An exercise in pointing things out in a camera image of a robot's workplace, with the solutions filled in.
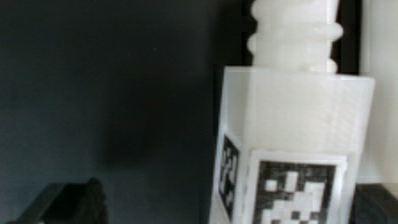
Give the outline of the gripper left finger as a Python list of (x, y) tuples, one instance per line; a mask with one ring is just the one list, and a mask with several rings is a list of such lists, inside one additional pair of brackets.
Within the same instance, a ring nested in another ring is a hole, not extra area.
[(109, 224), (107, 196), (96, 178), (52, 183), (9, 224)]

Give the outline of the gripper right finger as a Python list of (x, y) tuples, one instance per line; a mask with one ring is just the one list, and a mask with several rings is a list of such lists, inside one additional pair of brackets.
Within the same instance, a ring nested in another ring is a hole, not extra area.
[(398, 197), (382, 184), (356, 186), (350, 224), (398, 224)]

